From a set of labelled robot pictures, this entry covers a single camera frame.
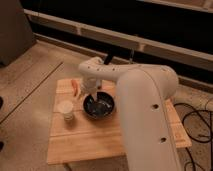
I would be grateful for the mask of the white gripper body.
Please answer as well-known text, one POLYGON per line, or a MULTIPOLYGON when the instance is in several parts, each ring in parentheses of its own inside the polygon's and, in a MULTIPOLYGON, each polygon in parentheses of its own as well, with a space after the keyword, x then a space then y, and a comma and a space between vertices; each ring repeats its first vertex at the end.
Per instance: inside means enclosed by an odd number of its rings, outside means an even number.
POLYGON ((102 81, 100 79, 84 77, 82 79, 80 88, 83 94, 94 94, 98 89, 102 87, 102 81))

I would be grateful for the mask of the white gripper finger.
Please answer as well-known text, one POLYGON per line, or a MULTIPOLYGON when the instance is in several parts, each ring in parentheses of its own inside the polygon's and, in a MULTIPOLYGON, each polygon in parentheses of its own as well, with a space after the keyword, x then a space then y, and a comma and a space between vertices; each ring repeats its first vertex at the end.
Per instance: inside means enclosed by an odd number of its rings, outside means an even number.
POLYGON ((97 102, 97 101, 98 101, 98 95, 97 95, 97 92, 96 92, 96 93, 92 93, 92 94, 91 94, 91 96, 92 96, 92 98, 93 98, 93 100, 94 100, 95 102, 97 102))

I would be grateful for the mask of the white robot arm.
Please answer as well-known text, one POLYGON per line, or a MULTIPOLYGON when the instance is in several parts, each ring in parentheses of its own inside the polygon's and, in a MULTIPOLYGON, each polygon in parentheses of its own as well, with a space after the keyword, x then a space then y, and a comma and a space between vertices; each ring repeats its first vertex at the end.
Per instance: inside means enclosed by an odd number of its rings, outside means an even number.
POLYGON ((79 64, 81 89, 98 80, 116 84, 116 106, 129 171, 182 171, 165 101, 177 90, 175 71, 165 65, 105 65, 94 57, 79 64))

